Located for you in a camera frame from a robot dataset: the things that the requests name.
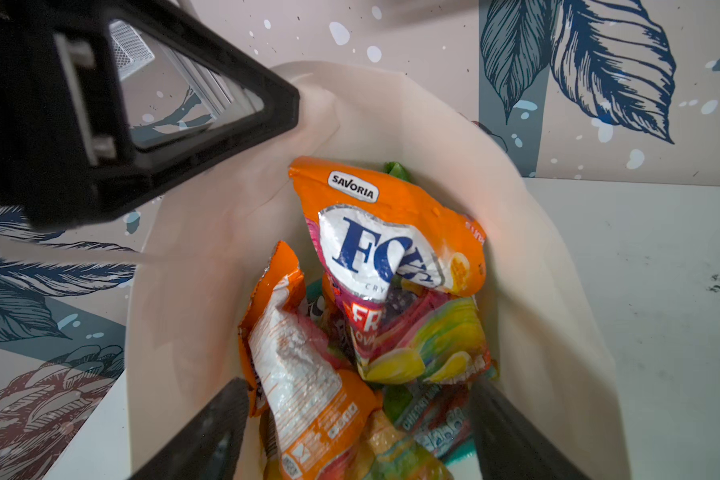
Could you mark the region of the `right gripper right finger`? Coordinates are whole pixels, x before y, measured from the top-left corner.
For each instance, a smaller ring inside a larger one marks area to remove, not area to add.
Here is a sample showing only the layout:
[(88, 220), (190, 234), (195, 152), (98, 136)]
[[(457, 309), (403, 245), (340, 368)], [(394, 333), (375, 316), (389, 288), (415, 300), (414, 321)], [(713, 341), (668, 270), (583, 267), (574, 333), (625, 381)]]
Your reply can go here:
[(584, 479), (486, 376), (469, 392), (469, 422), (484, 479)]

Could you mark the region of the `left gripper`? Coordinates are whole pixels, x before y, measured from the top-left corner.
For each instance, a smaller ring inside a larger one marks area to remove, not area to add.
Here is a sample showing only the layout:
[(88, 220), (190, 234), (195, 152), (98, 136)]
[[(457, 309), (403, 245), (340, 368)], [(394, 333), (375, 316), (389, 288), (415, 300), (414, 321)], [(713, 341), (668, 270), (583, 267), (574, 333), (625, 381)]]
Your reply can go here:
[[(109, 24), (155, 55), (120, 81)], [(106, 222), (293, 129), (288, 82), (170, 1), (0, 1), (0, 203)]]

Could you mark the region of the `teal Fox's candy bag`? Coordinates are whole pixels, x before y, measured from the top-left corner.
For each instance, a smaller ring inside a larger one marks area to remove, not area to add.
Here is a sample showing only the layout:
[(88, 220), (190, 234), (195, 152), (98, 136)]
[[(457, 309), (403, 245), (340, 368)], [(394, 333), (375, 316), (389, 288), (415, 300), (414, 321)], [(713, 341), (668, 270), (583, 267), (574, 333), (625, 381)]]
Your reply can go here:
[(382, 393), (383, 410), (392, 424), (446, 465), (476, 453), (467, 418), (467, 385), (387, 385)]

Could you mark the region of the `orange Fox's candy bag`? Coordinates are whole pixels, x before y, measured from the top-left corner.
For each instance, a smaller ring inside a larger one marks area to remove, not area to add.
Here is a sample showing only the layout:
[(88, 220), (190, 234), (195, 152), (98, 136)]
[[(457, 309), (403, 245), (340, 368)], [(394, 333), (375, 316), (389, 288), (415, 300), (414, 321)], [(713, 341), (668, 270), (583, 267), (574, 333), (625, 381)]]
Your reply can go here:
[(477, 221), (384, 170), (300, 157), (288, 173), (365, 381), (459, 384), (490, 368)]

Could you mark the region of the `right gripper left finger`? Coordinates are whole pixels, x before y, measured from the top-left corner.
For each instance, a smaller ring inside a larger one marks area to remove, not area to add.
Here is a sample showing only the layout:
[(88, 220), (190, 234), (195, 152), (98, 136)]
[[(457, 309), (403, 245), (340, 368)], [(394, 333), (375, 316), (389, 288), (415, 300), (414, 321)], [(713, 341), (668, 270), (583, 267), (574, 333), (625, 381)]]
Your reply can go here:
[(131, 480), (234, 477), (248, 419), (248, 384), (231, 380)]

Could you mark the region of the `beige paper bag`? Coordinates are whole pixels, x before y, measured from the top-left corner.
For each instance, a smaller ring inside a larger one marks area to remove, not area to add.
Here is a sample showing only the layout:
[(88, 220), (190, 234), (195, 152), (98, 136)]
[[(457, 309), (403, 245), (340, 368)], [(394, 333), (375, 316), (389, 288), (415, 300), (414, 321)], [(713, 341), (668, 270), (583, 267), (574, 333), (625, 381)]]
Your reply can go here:
[(499, 388), (583, 473), (629, 478), (614, 359), (561, 235), (504, 150), (400, 73), (318, 61), (275, 71), (300, 92), (298, 125), (169, 191), (144, 247), (126, 329), (132, 468), (241, 375), (237, 326), (277, 242), (318, 271), (287, 173), (309, 155), (398, 161), (481, 224), (489, 275), (478, 304)]

